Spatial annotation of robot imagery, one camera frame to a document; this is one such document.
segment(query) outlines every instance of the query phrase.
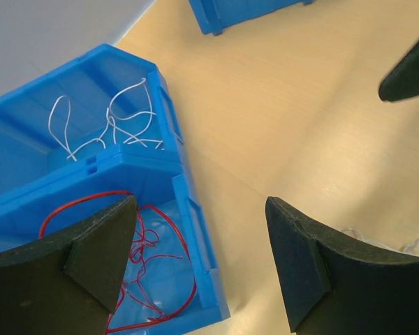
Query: red wire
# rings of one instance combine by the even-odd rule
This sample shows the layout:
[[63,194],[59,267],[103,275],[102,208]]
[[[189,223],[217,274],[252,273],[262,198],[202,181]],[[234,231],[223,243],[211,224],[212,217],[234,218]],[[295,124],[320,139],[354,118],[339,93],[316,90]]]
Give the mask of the red wire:
[[108,191],[102,192],[97,194],[88,195],[87,197],[79,198],[74,201],[67,202],[66,204],[60,206],[56,210],[54,210],[47,218],[43,221],[41,225],[41,229],[39,230],[39,239],[45,236],[45,231],[47,230],[48,223],[61,211],[64,211],[67,208],[80,204],[82,202],[86,202],[93,199],[108,197],[109,195],[133,195],[132,192],[129,191]]
[[[186,256],[188,257],[189,261],[191,261],[191,258],[189,256],[189,251],[188,251],[188,246],[184,240],[184,237],[182,235],[182,233],[180,232],[179,228],[175,225],[175,223],[169,218],[169,216],[167,216],[166,214],[164,214],[160,209],[156,208],[155,206],[152,206],[151,204],[146,204],[145,206],[142,206],[139,208],[140,211],[142,211],[143,209],[152,209],[154,210],[159,216],[161,216],[162,218],[164,218],[166,220],[166,222],[169,223],[169,225],[171,226],[171,228],[174,230],[175,234],[177,235],[177,237],[179,238],[180,242],[182,243],[183,249],[185,250]],[[141,271],[142,269],[144,269],[144,271],[146,270],[146,264],[149,260],[157,258],[157,257],[171,257],[168,255],[156,255],[153,257],[148,258],[147,260],[145,260],[143,262],[143,266],[142,268],[139,270]],[[137,275],[137,279],[135,280],[135,282],[140,286],[139,284],[139,274]],[[142,294],[145,295],[145,291],[142,289],[142,287],[140,287],[140,290],[142,291]],[[194,279],[194,284],[193,284],[193,289],[191,291],[191,294],[189,295],[188,299],[185,301],[185,303],[182,305],[182,307],[180,307],[179,309],[177,309],[175,312],[169,314],[169,315],[164,315],[163,317],[157,318],[157,319],[150,319],[151,321],[149,322],[143,322],[143,323],[138,323],[136,325],[129,325],[129,326],[123,326],[123,327],[118,327],[118,328],[114,328],[114,329],[108,329],[105,331],[106,334],[111,334],[111,333],[116,333],[116,332],[122,332],[124,330],[131,330],[131,329],[139,329],[139,328],[145,328],[145,327],[151,327],[154,325],[158,325],[162,322],[168,321],[174,317],[176,317],[177,315],[179,315],[181,312],[183,312],[188,305],[191,303],[191,301],[193,300],[194,296],[196,295],[196,291],[197,291],[197,284],[196,284],[196,279]]]
[[[45,231],[47,229],[48,224],[50,223],[50,221],[60,212],[64,211],[65,209],[68,209],[72,206],[75,206],[77,204],[80,204],[82,202],[86,202],[89,200],[93,200],[93,199],[97,199],[97,198],[103,198],[103,197],[107,197],[110,195],[132,195],[132,192],[129,191],[108,191],[108,192],[102,192],[102,193],[96,193],[93,195],[88,195],[87,197],[83,197],[71,202],[68,202],[62,206],[60,206],[59,208],[55,209],[44,221],[43,224],[41,225],[41,228],[39,230],[39,239],[43,238],[45,235]],[[159,216],[161,216],[162,218],[164,218],[166,220],[166,222],[168,222],[168,224],[171,226],[171,228],[174,230],[175,234],[177,235],[177,237],[180,240],[180,243],[183,246],[183,249],[185,250],[186,256],[188,257],[189,261],[191,261],[191,258],[189,256],[189,251],[188,251],[188,246],[186,245],[186,242],[184,240],[184,237],[182,235],[182,233],[179,231],[178,227],[175,225],[175,223],[166,215],[164,214],[160,209],[156,208],[155,206],[152,206],[151,204],[146,204],[145,206],[142,206],[139,208],[139,211],[142,211],[143,209],[152,209],[153,211],[155,211]],[[132,241],[132,247],[129,253],[129,260],[133,263],[133,264],[138,264],[138,263],[142,263],[141,268],[138,270],[137,273],[137,277],[134,281],[131,281],[130,283],[122,283],[121,289],[120,289],[120,293],[121,293],[121,297],[118,300],[118,303],[116,305],[115,308],[115,312],[117,311],[117,309],[122,305],[124,298],[125,298],[125,294],[127,292],[128,296],[133,299],[135,302],[138,302],[139,304],[141,304],[142,306],[152,309],[153,311],[156,311],[160,316],[158,318],[148,318],[149,322],[143,322],[143,323],[138,323],[136,325],[129,325],[129,326],[123,326],[123,327],[118,327],[118,328],[114,328],[114,329],[108,329],[110,326],[110,322],[113,319],[114,314],[109,315],[108,321],[107,321],[107,327],[106,327],[106,331],[105,334],[111,334],[111,333],[116,333],[116,332],[122,332],[124,330],[130,330],[130,329],[139,329],[139,328],[145,328],[145,327],[151,327],[154,325],[158,325],[162,322],[168,321],[172,318],[174,318],[175,316],[179,315],[182,311],[184,311],[188,305],[191,303],[191,301],[193,300],[194,296],[196,295],[196,291],[197,291],[197,285],[196,285],[196,279],[194,279],[194,284],[193,284],[193,289],[191,291],[191,294],[189,295],[188,299],[185,301],[185,303],[182,305],[182,307],[180,307],[179,309],[177,309],[175,312],[167,315],[165,314],[161,309],[159,309],[154,303],[151,302],[150,298],[147,296],[147,293],[145,292],[145,290],[142,288],[141,284],[140,284],[140,280],[141,278],[146,274],[146,264],[150,261],[153,260],[155,258],[175,258],[175,259],[181,259],[181,257],[179,256],[174,256],[174,255],[155,255],[152,256],[150,258],[147,258],[147,260],[145,260],[143,258],[143,253],[144,253],[144,249],[146,246],[155,246],[156,243],[158,243],[160,241],[160,237],[159,235],[152,229],[147,229],[145,230],[145,225],[144,222],[142,220],[142,216],[138,213],[138,220],[140,221],[140,228],[141,228],[141,232],[135,231],[136,235],[140,236],[140,239],[136,239]],[[156,237],[155,241],[150,241],[146,238],[146,232],[151,232],[152,234],[154,234],[154,236]],[[126,288],[127,285],[129,284],[134,284],[136,283],[143,295],[143,297],[146,299],[146,301],[148,302],[148,304],[140,301],[139,299],[137,299],[136,297],[134,297]]]

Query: crate handle slot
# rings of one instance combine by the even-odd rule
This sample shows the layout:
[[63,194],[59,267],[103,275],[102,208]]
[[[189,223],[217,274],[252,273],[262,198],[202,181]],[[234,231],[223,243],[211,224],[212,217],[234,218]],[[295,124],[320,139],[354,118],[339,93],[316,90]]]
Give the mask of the crate handle slot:
[[191,215],[193,231],[196,236],[197,248],[203,262],[203,268],[206,272],[209,272],[217,268],[217,261],[212,250],[212,243],[203,216],[202,207],[189,198],[187,207]]
[[169,110],[169,117],[172,122],[172,128],[177,136],[177,139],[183,144],[183,136],[182,132],[180,131],[179,121],[177,119],[177,114],[175,112],[174,104],[172,103],[172,100],[170,99],[169,95],[165,92],[163,87],[160,87],[160,95],[163,98],[163,100],[166,102],[166,105]]

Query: white wire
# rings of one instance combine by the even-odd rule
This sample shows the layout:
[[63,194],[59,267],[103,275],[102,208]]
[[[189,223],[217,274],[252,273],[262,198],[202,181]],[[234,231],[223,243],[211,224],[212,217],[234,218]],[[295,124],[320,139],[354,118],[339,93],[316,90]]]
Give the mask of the white wire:
[[[67,114],[67,120],[66,120],[65,127],[64,127],[65,145],[64,145],[64,143],[61,142],[61,140],[59,138],[57,138],[57,136],[51,130],[51,121],[52,121],[54,111],[56,110],[57,105],[59,104],[59,101],[62,100],[63,98],[66,98],[67,102],[68,102],[68,114]],[[70,156],[73,158],[73,160],[76,162],[77,159],[76,159],[76,157],[74,157],[74,155],[72,155],[71,150],[70,150],[70,146],[68,145],[67,128],[68,128],[68,123],[70,122],[70,115],[71,115],[70,99],[68,99],[66,96],[58,97],[56,99],[56,102],[54,103],[54,105],[51,109],[50,115],[48,117],[48,131],[50,132],[51,136],[56,140],[56,142],[58,142],[61,145],[61,147],[63,147],[70,154]]]
[[125,89],[122,89],[121,91],[119,91],[118,93],[116,93],[114,96],[113,96],[113,98],[112,98],[112,100],[110,100],[110,103],[109,103],[109,109],[110,109],[110,114],[112,114],[114,117],[115,117],[115,119],[116,120],[120,120],[120,121],[127,121],[127,120],[130,120],[130,119],[133,119],[134,117],[135,117],[135,115],[131,115],[131,116],[129,116],[129,117],[118,117],[114,112],[113,112],[113,110],[112,110],[112,105],[113,105],[113,103],[114,103],[114,101],[120,96],[120,95],[122,95],[123,93],[126,93],[127,91],[129,91],[129,90],[131,90],[131,89],[134,89],[134,88],[136,88],[136,87],[139,87],[140,85],[143,85],[144,83],[146,82],[146,78],[142,78],[141,79],[141,81],[139,82],[139,83],[137,83],[137,84],[134,84],[134,85],[132,85],[132,86],[129,86],[129,87],[126,87]]
[[[108,132],[109,127],[113,127],[113,142],[114,144],[117,144],[117,131],[127,135],[128,137],[123,141],[124,144],[135,144],[135,143],[140,143],[142,146],[148,148],[148,146],[145,144],[145,142],[153,142],[156,143],[155,149],[158,149],[162,144],[163,144],[163,140],[153,140],[153,139],[147,139],[147,138],[139,138],[139,136],[141,136],[143,133],[145,133],[147,131],[147,129],[149,129],[149,127],[152,124],[152,120],[154,115],[156,115],[156,113],[154,113],[154,111],[152,110],[152,100],[151,97],[149,95],[149,91],[147,90],[147,86],[146,86],[146,78],[142,78],[141,81],[137,84],[131,85],[129,87],[126,87],[125,89],[122,89],[120,92],[118,92],[117,94],[115,94],[113,96],[113,98],[110,100],[109,106],[107,107],[106,113],[105,113],[105,118],[106,118],[106,125],[104,128],[104,131],[95,138],[92,138],[91,140],[88,140],[87,142],[81,144],[78,148],[75,149],[75,151],[71,151],[70,149],[70,145],[68,144],[68,136],[67,136],[67,128],[68,128],[68,124],[70,122],[70,116],[71,116],[71,103],[70,100],[67,99],[68,101],[68,116],[67,116],[67,120],[66,120],[66,124],[65,124],[65,128],[64,128],[64,139],[65,139],[65,144],[62,143],[61,140],[59,140],[59,138],[56,137],[56,135],[52,132],[51,130],[51,122],[52,122],[52,115],[54,114],[54,111],[57,108],[57,105],[59,104],[59,101],[62,98],[67,98],[66,96],[60,96],[58,97],[58,99],[56,100],[56,102],[54,103],[50,116],[48,118],[48,130],[51,134],[51,136],[62,146],[62,148],[64,148],[69,155],[67,156],[66,159],[70,159],[72,158],[74,161],[77,161],[77,158],[75,157],[76,153],[79,152],[79,150],[81,150],[82,148],[86,147],[87,145],[93,143],[93,142],[100,142],[103,145],[103,148],[106,149],[107,145],[105,143],[105,141],[103,140],[104,135]],[[116,99],[126,93],[127,91],[134,89],[136,87],[139,87],[140,85],[143,86],[145,92],[146,92],[146,96],[147,96],[147,100],[149,102],[149,111],[141,111],[141,112],[136,112],[134,114],[132,114],[129,117],[118,117],[112,110],[112,106],[113,103],[116,101]],[[124,129],[120,128],[117,126],[117,120],[118,121],[128,121],[130,119],[134,119],[142,114],[149,114],[149,121],[147,122],[146,126],[139,131],[136,134],[131,134],[128,131],[125,131]]]
[[113,143],[116,144],[117,143],[117,130],[122,132],[123,134],[126,134],[129,136],[129,138],[133,138],[135,141],[139,142],[141,145],[143,145],[144,147],[147,148],[147,145],[144,142],[141,142],[140,139],[138,139],[134,134],[130,134],[127,131],[125,131],[124,129],[121,129],[120,127],[117,126],[116,122],[115,122],[115,118],[113,116],[110,116],[108,118],[108,121],[110,122],[110,120],[112,120],[112,124],[110,124],[113,127]]
[[368,243],[368,244],[373,244],[373,245],[377,245],[377,246],[383,247],[384,249],[388,249],[390,251],[395,251],[397,253],[404,253],[404,254],[407,254],[407,255],[416,255],[416,256],[419,256],[419,253],[412,253],[412,250],[413,249],[419,248],[419,238],[416,239],[414,241],[414,243],[409,244],[408,246],[406,246],[405,248],[403,248],[400,251],[400,250],[396,250],[394,248],[391,248],[390,246],[387,246],[386,244],[384,244],[384,243],[382,243],[380,241],[376,241],[375,239],[365,239],[365,237],[363,236],[363,234],[361,233],[361,231],[359,231],[359,229],[354,228],[354,227],[344,228],[344,229],[341,230],[341,232],[353,232],[356,235],[356,237],[359,237],[357,239],[359,239],[359,240],[361,240],[361,241],[363,241],[365,243]]

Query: blue storage crate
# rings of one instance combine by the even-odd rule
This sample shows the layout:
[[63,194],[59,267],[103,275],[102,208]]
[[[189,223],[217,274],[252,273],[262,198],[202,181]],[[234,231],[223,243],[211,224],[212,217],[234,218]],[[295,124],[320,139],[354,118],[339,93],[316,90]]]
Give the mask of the blue storage crate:
[[[105,149],[94,141],[77,152],[77,161],[67,159],[69,153],[62,146],[65,142],[59,144],[47,126],[56,100],[63,95],[70,99],[67,135],[73,151],[103,133],[112,97],[142,78],[146,78],[146,89],[135,88],[118,98],[115,112],[126,118],[148,109],[149,92],[156,115],[145,135],[161,140],[161,146],[157,147],[158,142],[147,146],[139,142],[124,144],[127,135],[123,133],[118,133],[120,140],[114,144],[111,131],[101,138],[108,144]],[[52,115],[52,130],[59,139],[64,139],[68,119],[66,101],[62,98],[59,110]],[[141,125],[128,120],[121,127],[137,133],[150,116],[141,115]],[[166,82],[154,64],[102,45],[0,98],[0,252],[35,240],[43,220],[57,207],[112,190],[131,191],[140,206],[152,204],[165,211],[187,242],[191,263],[184,258],[159,259],[149,264],[153,270],[143,283],[148,294],[170,313],[189,296],[192,278],[197,284],[193,301],[176,318],[118,334],[183,334],[229,317]],[[50,222],[47,234],[91,216],[116,199],[100,198],[61,212]],[[152,218],[153,213],[145,215]],[[183,255],[182,245],[161,219],[146,224],[158,229],[161,243],[156,248],[161,253]],[[133,268],[128,266],[125,276],[132,274]],[[128,301],[120,306],[110,328],[156,316]]]
[[[150,111],[150,98],[152,112],[156,115],[140,114],[135,119],[118,121],[117,126],[136,134],[152,117],[143,136],[158,142],[136,142],[130,145],[131,150],[165,159],[184,157],[174,106],[158,68],[132,54],[102,45],[0,97],[0,195],[5,195],[0,201],[8,199],[4,194],[7,191],[42,182],[41,179],[50,178],[50,173],[58,169],[66,168],[62,174],[65,175],[83,165],[71,164],[74,160],[67,158],[67,151],[50,134],[50,112],[59,97],[65,96],[52,113],[52,133],[64,146],[66,137],[71,151],[92,140],[76,153],[75,158],[81,162],[102,151],[103,142],[107,148],[112,146],[112,127],[102,137],[102,142],[93,141],[108,124],[106,108],[116,93],[143,78],[144,84],[115,100],[113,111],[119,118]],[[121,131],[115,134],[117,143],[128,137]]]
[[283,7],[314,0],[189,0],[204,34],[221,34],[234,24],[259,17]]
[[[37,239],[43,220],[51,211],[71,200],[103,191],[128,190],[136,196],[140,206],[157,206],[174,220],[186,239],[191,256],[191,264],[186,257],[172,261],[160,259],[149,264],[151,269],[143,283],[146,291],[169,312],[186,301],[193,277],[197,283],[197,294],[178,317],[137,332],[122,333],[183,334],[227,318],[229,311],[219,269],[191,175],[180,162],[140,157],[131,152],[130,147],[121,144],[116,148],[116,154],[101,154],[101,159],[92,157],[87,169],[78,170],[43,187],[34,187],[25,196],[1,204],[0,251]],[[91,216],[116,199],[117,196],[99,198],[61,212],[48,225],[47,234]],[[161,238],[156,253],[184,255],[182,245],[161,220],[148,221],[145,217],[148,228],[151,227],[149,222],[153,222],[150,224],[156,227]],[[130,275],[128,268],[125,276]],[[146,322],[149,316],[154,317],[140,305],[127,301],[117,311],[110,326],[115,328]]]

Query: light wood surface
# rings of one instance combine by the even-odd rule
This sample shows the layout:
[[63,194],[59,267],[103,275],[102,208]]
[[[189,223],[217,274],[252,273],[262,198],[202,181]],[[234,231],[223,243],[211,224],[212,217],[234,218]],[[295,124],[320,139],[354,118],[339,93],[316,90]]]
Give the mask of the light wood surface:
[[121,41],[168,81],[216,248],[232,317],[195,334],[290,333],[269,195],[394,247],[419,236],[419,98],[377,95],[418,38],[419,0],[318,0],[220,36],[157,0]]

